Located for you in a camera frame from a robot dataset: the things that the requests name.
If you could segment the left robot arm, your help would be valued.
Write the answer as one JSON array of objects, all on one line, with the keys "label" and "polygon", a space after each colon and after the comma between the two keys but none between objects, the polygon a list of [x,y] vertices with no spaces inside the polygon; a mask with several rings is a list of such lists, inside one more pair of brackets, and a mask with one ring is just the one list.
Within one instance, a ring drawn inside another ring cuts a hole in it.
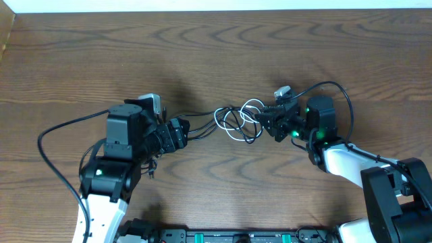
[{"label": "left robot arm", "polygon": [[82,207],[74,242],[113,242],[142,174],[153,174],[156,156],[188,144],[190,123],[173,118],[159,123],[160,97],[142,95],[109,108],[106,136],[80,169]]}]

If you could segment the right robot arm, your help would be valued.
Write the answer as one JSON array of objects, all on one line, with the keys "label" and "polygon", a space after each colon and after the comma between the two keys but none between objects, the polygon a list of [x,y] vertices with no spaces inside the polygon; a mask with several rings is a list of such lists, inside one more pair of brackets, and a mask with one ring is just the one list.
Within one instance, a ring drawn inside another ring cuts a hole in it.
[{"label": "right robot arm", "polygon": [[337,226],[328,242],[431,241],[431,176],[420,159],[387,159],[343,140],[329,97],[310,98],[305,117],[297,100],[276,101],[256,114],[260,125],[278,142],[305,141],[313,165],[362,188],[367,218]]}]

